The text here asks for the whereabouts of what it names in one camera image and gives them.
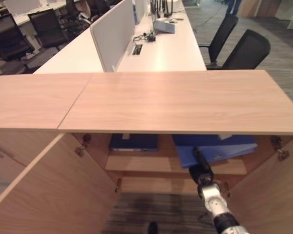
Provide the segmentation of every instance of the blue folder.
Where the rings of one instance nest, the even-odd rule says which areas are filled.
[[[194,147],[198,147],[208,162],[250,154],[257,147],[254,138],[247,135],[234,135],[224,140],[218,135],[173,135],[173,140],[183,168],[199,163],[193,155]]]

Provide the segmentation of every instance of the cable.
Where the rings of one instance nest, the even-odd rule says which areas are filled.
[[[142,35],[135,36],[133,37],[132,41],[135,43],[135,45],[137,45],[136,41],[140,41],[140,40],[155,41],[155,40],[152,40],[153,38],[155,38],[154,33],[150,32],[150,33],[143,33]]]

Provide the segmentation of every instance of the blue binder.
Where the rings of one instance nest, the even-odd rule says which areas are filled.
[[[183,168],[198,164],[193,156],[193,148],[198,147],[208,162],[254,152],[257,147],[252,136],[234,135],[221,140],[218,135],[173,135],[176,150]]]
[[[109,148],[112,151],[157,151],[157,134],[130,134],[124,139],[123,134],[113,134]]]

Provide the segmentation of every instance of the open cabinet door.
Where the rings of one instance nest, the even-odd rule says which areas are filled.
[[[0,234],[98,234],[117,186],[79,142],[59,134],[0,195]]]
[[[251,234],[293,234],[293,140],[230,192],[228,207]]]

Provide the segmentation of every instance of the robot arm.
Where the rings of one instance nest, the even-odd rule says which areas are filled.
[[[227,208],[227,202],[221,196],[218,184],[213,182],[214,174],[204,156],[196,147],[193,149],[193,154],[200,164],[190,167],[189,172],[192,179],[198,184],[199,196],[211,214],[217,233],[249,234]]]

